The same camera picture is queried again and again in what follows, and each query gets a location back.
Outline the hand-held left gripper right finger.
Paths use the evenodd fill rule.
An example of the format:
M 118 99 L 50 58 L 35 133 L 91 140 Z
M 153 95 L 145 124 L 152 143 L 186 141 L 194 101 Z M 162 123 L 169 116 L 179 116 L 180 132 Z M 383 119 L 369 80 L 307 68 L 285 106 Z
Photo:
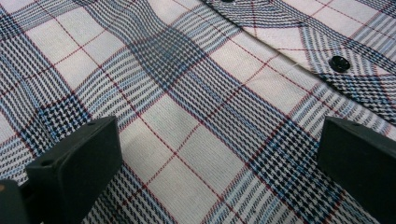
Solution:
M 317 162 L 381 224 L 396 224 L 396 141 L 359 123 L 327 117 Z

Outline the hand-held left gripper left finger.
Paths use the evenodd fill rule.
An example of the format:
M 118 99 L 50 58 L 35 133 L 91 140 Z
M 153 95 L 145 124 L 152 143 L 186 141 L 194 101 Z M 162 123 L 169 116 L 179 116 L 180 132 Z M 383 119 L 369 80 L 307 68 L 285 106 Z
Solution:
M 80 224 L 122 164 L 117 118 L 78 128 L 26 165 L 28 180 L 0 180 L 0 224 Z

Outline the plaid button-up shirt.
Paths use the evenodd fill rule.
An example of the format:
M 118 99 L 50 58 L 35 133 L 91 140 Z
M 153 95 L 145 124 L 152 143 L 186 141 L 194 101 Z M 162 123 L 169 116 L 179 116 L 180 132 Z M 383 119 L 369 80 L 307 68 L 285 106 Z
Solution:
M 89 224 L 378 224 L 316 155 L 327 117 L 396 140 L 396 0 L 0 0 L 0 179 L 106 116 Z

